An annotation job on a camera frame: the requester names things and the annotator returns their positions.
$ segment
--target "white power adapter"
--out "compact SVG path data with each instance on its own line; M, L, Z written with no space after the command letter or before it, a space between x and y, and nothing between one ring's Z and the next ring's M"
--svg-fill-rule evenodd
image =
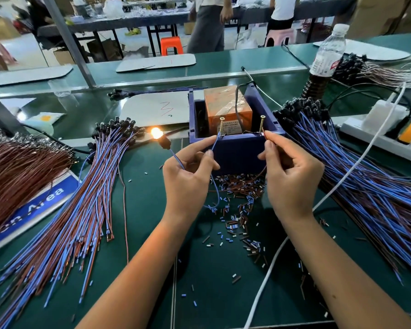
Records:
M378 100L362 122L362 130L370 134L375 134L384 123L393 104L394 103L389 103L385 100ZM396 122L402 119L406 110L406 107L397 105L391 116L388 118L385 126L382 128L381 134L385 134Z

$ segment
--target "orange box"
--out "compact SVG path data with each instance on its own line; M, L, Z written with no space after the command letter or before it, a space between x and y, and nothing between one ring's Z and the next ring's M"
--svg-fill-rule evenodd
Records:
M225 118L222 132L227 135L242 134L235 113L236 85L204 89L205 106L208 115L210 135L217 135L221 117ZM237 93L237 113L245 130L251 131L253 111L239 90Z

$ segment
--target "blue sign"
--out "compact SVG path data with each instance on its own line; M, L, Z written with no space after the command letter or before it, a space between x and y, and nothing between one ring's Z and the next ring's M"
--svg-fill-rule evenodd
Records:
M0 231L0 247L41 221L60 207L79 186L77 178L68 171L53 187L48 187L37 197L20 207Z

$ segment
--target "red stool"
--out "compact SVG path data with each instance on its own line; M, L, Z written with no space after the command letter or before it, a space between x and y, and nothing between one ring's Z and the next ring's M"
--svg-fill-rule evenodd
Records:
M184 54L180 37L161 38L160 44L161 44L161 55L163 56L167 55L167 49L169 47L176 48L178 54Z
M274 46L281 45L288 38L288 44L295 44L295 30L293 28L286 30L270 30L266 35L265 47L269 39L274 40Z

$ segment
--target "screw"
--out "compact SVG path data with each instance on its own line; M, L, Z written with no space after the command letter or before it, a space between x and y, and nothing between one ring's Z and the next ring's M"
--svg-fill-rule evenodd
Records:
M219 120L221 121L221 124L220 124L220 126L219 126L219 133L220 133L221 136L222 136L222 127L224 126L224 120L225 120L225 118L224 118L224 117L220 117Z
M259 133L261 133L261 132L262 132L262 129L263 129L263 120L265 120L265 118L266 118L266 116L264 116L264 115L261 115L261 116L260 116L260 127L259 127Z

